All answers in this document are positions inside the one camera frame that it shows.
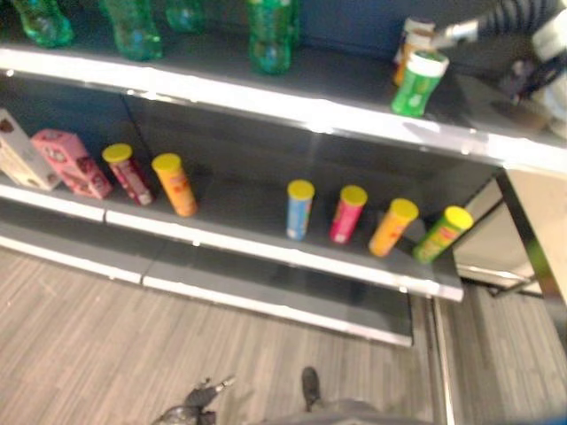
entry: bottle cap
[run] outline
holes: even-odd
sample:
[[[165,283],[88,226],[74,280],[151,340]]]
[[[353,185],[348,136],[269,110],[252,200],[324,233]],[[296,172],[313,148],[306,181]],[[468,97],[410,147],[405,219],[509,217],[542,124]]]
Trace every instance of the bottle cap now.
[[[103,159],[109,164],[122,162],[132,156],[132,148],[129,144],[111,144],[103,150]]]
[[[307,180],[294,180],[287,185],[287,193],[293,199],[307,201],[315,195],[315,186]]]
[[[403,220],[413,221],[419,215],[417,205],[408,199],[398,197],[390,204],[390,211]]]
[[[352,206],[363,206],[368,201],[369,196],[363,188],[349,185],[340,191],[340,198]]]
[[[404,31],[408,33],[412,29],[418,28],[433,31],[433,29],[435,29],[435,22],[431,19],[419,18],[417,16],[410,16],[409,18],[406,18],[406,21],[404,22]]]
[[[471,228],[475,222],[469,212],[460,206],[448,206],[444,215],[449,223],[460,230]]]
[[[436,51],[418,50],[409,55],[408,70],[425,77],[442,77],[449,59]]]
[[[181,158],[174,153],[162,153],[153,159],[151,168],[156,172],[172,173],[181,168]]]
[[[417,49],[430,49],[431,39],[434,34],[432,31],[427,31],[425,29],[412,29],[408,32],[408,38],[406,39],[407,44],[415,46]]]

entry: blue can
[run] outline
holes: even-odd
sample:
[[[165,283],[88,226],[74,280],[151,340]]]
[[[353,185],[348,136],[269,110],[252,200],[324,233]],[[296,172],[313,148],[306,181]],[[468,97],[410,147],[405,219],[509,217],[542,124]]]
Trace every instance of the blue can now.
[[[315,187],[307,180],[294,180],[287,186],[287,236],[295,241],[305,237]]]

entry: black shoe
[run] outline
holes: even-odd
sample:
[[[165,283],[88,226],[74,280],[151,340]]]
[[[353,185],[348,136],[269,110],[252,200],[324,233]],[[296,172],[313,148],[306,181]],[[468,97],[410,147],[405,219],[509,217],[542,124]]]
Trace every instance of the black shoe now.
[[[305,398],[306,410],[311,412],[311,407],[321,400],[321,388],[319,387],[319,376],[312,367],[305,367],[301,373],[301,387]]]

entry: dark wall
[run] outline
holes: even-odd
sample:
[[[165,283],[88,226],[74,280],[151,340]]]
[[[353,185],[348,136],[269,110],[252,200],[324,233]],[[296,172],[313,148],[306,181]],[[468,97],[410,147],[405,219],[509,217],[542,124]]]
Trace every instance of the dark wall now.
[[[96,8],[97,0],[59,0],[69,11]],[[246,31],[245,0],[203,0],[209,26]],[[165,0],[153,0],[156,19],[164,19]],[[407,16],[423,16],[439,27],[472,18],[496,0],[302,0],[303,43],[390,59]],[[448,50],[459,71],[495,78],[516,58],[531,55],[529,40],[503,36]]]

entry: wooden floor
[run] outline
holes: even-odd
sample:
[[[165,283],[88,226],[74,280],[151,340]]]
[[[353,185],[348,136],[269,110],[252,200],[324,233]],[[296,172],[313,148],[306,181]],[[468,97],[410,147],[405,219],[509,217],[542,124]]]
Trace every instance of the wooden floor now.
[[[457,424],[567,417],[567,359],[541,299],[467,287],[441,312]]]
[[[221,425],[297,412],[299,372],[326,398],[439,423],[428,301],[416,346],[318,328],[112,282],[0,249],[0,424],[148,424],[206,376],[237,383]],[[567,407],[567,360],[542,302],[466,289],[442,303],[457,424],[510,423]]]
[[[148,424],[206,376],[237,383],[216,402],[221,425],[302,408],[299,374],[326,398],[433,421],[425,301],[416,347],[111,282],[0,249],[0,423]]]

